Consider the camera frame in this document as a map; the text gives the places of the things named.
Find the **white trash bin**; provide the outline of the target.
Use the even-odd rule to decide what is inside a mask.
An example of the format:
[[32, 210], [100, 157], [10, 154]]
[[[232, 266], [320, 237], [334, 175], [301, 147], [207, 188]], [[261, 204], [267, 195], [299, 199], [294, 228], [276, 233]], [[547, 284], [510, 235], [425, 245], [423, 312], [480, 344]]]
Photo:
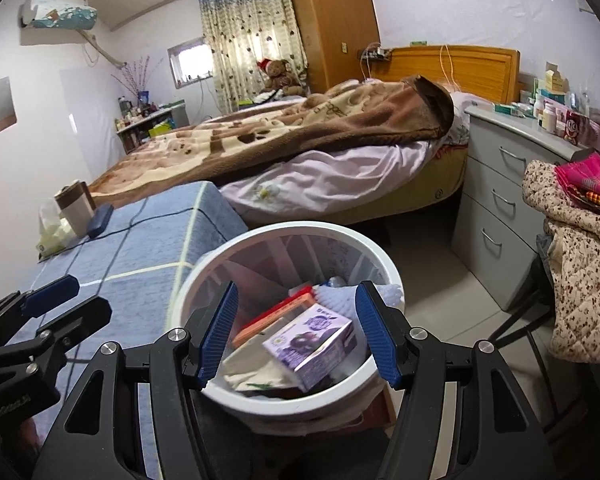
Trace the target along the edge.
[[204, 396], [257, 434], [336, 431], [386, 388], [355, 311], [365, 281], [403, 308], [396, 264], [368, 237], [326, 222], [271, 224], [204, 254], [178, 282], [166, 325], [183, 326], [234, 283], [237, 313]]

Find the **vase with branches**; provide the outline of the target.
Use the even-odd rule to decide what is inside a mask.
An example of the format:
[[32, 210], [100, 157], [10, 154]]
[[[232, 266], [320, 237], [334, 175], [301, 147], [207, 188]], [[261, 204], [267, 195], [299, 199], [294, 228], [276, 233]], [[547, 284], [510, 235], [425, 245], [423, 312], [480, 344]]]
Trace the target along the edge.
[[164, 58], [153, 58], [149, 54], [143, 55], [118, 68], [111, 77], [134, 96], [139, 107], [146, 107], [150, 103], [149, 83], [163, 61]]

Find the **red cilostazol tablet box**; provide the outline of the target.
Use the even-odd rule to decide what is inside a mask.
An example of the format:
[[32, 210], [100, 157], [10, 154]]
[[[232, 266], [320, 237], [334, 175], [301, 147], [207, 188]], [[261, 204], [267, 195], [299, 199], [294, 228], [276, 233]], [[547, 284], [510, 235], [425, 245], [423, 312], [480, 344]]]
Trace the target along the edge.
[[289, 318], [291, 315], [298, 315], [300, 312], [312, 307], [315, 304], [313, 287], [304, 286], [294, 295], [279, 302], [274, 307], [269, 308], [246, 325], [242, 326], [240, 331], [232, 340], [234, 348], [239, 348], [253, 336], [261, 333], [281, 318]]

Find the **grey drawer nightstand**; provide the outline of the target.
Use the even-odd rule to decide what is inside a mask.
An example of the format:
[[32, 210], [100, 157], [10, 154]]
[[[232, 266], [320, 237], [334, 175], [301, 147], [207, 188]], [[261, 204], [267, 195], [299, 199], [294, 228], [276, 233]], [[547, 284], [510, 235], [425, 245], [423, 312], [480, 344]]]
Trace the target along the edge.
[[592, 148], [573, 145], [529, 118], [471, 105], [468, 159], [452, 251], [503, 311], [531, 280], [536, 237], [544, 216], [522, 199], [529, 162], [554, 165], [585, 158]]

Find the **purple foam net sleeve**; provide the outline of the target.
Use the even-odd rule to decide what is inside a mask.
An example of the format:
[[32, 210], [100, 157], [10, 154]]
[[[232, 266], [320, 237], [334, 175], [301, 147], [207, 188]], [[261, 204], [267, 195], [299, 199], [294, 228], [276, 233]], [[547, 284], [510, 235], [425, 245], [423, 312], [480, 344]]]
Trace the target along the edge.
[[[388, 307], [399, 307], [403, 300], [403, 292], [399, 285], [376, 285], [376, 290]], [[354, 320], [358, 317], [355, 310], [356, 286], [332, 287], [316, 285], [313, 287], [315, 301], [321, 306]]]

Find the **wooden bed headboard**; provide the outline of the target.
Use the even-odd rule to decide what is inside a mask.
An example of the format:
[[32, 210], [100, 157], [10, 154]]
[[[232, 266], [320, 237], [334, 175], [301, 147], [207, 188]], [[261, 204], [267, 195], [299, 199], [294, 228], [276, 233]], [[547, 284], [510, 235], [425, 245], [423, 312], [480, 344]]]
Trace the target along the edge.
[[370, 73], [384, 81], [420, 75], [498, 104], [519, 98], [520, 53], [478, 46], [394, 48], [386, 60], [371, 60]]

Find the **floral quilted jacket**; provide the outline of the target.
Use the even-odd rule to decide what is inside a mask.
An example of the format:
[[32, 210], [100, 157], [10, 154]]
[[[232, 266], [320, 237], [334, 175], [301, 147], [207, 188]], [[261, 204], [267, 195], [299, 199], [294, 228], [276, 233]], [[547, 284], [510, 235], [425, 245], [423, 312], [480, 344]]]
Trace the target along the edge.
[[550, 353], [575, 363], [600, 364], [600, 214], [577, 206], [558, 183], [557, 167], [532, 160], [522, 198], [544, 214], [552, 238], [548, 268], [555, 296]]

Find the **dark blue glasses case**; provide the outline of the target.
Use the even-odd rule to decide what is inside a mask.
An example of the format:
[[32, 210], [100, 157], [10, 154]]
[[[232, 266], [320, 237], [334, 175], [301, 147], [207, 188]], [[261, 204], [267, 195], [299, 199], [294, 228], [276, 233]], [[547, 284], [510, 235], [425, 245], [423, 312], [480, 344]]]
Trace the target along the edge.
[[95, 209], [93, 217], [87, 226], [87, 236], [91, 240], [94, 240], [94, 238], [99, 237], [100, 234], [106, 231], [113, 212], [114, 206], [111, 204], [102, 204]]

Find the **beige paper bag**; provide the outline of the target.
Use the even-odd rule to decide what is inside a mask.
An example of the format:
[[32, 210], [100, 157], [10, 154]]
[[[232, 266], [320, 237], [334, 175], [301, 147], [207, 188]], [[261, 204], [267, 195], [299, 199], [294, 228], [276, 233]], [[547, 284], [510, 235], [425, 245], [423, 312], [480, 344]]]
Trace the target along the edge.
[[297, 384], [263, 347], [268, 332], [262, 330], [234, 350], [221, 365], [227, 385], [240, 393], [296, 388]]

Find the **purple drink carton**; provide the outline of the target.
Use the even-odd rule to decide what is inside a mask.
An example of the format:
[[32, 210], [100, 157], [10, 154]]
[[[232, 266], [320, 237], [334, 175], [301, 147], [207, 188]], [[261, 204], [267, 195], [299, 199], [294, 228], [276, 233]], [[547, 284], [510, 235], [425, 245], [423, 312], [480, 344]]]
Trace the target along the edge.
[[263, 343], [304, 393], [327, 377], [357, 345], [350, 318], [320, 304], [304, 310]]

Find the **patterned window curtain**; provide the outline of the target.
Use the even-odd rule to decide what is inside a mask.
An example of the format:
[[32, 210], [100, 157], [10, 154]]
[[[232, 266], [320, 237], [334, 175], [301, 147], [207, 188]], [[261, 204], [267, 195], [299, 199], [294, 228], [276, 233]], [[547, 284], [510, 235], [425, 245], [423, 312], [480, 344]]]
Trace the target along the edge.
[[266, 58], [288, 62], [291, 73], [306, 80], [308, 59], [292, 0], [198, 1], [223, 113], [262, 91], [265, 76], [258, 63]]

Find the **cluttered desk shelf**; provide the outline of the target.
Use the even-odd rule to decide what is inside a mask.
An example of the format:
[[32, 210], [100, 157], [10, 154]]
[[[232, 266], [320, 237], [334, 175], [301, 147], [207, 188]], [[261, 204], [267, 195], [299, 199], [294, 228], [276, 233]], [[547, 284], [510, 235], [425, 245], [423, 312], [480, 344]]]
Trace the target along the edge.
[[125, 154], [130, 154], [144, 143], [163, 134], [189, 125], [184, 101], [169, 106], [148, 110], [146, 115], [137, 115], [137, 108], [129, 111], [124, 119], [116, 122], [117, 136]]

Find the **small window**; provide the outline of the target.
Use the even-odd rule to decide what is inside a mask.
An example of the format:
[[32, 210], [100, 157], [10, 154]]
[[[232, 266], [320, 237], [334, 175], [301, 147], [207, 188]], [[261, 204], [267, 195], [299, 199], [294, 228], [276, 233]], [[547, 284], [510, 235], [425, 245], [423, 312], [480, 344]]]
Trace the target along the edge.
[[213, 54], [204, 37], [189, 40], [170, 48], [168, 57], [177, 89], [213, 76]]

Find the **orange wooden wardrobe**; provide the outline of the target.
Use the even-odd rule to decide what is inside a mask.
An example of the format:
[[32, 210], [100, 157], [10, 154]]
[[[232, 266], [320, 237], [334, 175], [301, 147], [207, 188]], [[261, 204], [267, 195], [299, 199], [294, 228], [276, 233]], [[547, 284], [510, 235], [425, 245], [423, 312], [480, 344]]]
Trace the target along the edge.
[[373, 0], [292, 0], [306, 51], [306, 80], [322, 93], [340, 82], [364, 78], [360, 55], [377, 44]]

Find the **brown teddy bear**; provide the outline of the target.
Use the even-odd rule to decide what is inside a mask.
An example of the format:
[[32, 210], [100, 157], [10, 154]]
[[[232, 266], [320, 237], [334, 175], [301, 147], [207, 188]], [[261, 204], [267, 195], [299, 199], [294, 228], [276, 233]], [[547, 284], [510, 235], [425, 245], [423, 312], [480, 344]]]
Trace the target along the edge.
[[286, 60], [264, 58], [258, 67], [265, 76], [264, 92], [273, 92], [276, 96], [305, 96], [300, 80], [290, 70]]

